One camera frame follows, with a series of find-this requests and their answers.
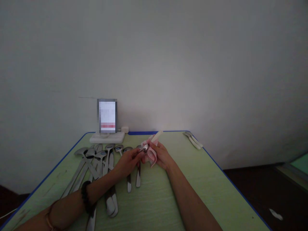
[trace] black bracelet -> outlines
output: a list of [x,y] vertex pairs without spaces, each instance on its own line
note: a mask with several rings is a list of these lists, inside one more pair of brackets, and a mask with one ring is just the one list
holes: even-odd
[[93,217],[94,209],[93,209],[93,207],[90,204],[90,201],[89,201],[89,198],[88,198],[88,193],[87,193],[87,186],[88,186],[88,184],[91,184],[91,181],[86,181],[86,182],[84,182],[82,184],[81,196],[82,196],[82,200],[83,200],[84,206],[86,208],[87,214],[89,214],[91,217]]

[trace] table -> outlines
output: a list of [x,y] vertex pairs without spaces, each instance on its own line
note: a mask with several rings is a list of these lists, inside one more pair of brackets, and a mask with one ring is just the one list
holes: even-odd
[[[159,140],[168,149],[187,180],[211,211],[223,230],[269,230],[269,227],[227,178],[205,149],[197,150],[183,131],[164,132]],[[130,132],[124,147],[136,147],[156,132]],[[89,147],[92,133],[86,133],[38,185],[29,198],[2,226],[13,230],[59,199],[71,180],[81,157],[73,153]],[[115,153],[115,164],[120,155]],[[118,215],[109,218],[104,198],[98,201],[96,230],[184,230],[183,222],[166,172],[149,162],[141,166],[141,187],[136,188],[137,168],[132,172],[132,191],[126,178],[116,187]],[[84,213],[68,230],[85,230]]]

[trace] phone screen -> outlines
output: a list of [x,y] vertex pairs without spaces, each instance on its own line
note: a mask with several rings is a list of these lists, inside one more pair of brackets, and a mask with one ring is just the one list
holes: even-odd
[[117,100],[97,99],[98,124],[100,133],[117,132]]

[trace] hand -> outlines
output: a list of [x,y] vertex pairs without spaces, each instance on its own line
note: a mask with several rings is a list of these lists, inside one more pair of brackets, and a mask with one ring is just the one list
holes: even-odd
[[135,168],[140,159],[145,155],[144,152],[138,154],[140,149],[135,148],[123,153],[113,171],[117,172],[120,178],[128,176]]
[[[172,165],[174,163],[174,160],[169,155],[167,149],[165,148],[165,146],[162,143],[158,142],[158,144],[156,146],[155,144],[150,142],[150,147],[153,148],[154,151],[156,151],[156,153],[157,153],[157,161],[156,161],[156,163],[161,168],[167,170],[167,168],[169,168],[170,165]],[[145,163],[145,159],[142,158],[141,162],[144,164]]]

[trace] dark floor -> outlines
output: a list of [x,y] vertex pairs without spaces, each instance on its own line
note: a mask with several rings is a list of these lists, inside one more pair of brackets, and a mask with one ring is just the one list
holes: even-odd
[[[308,192],[274,166],[224,172],[272,230],[308,230]],[[275,218],[270,209],[283,220]]]
[[[29,194],[18,195],[0,185],[0,217],[18,208]],[[0,219],[0,226],[12,215]]]

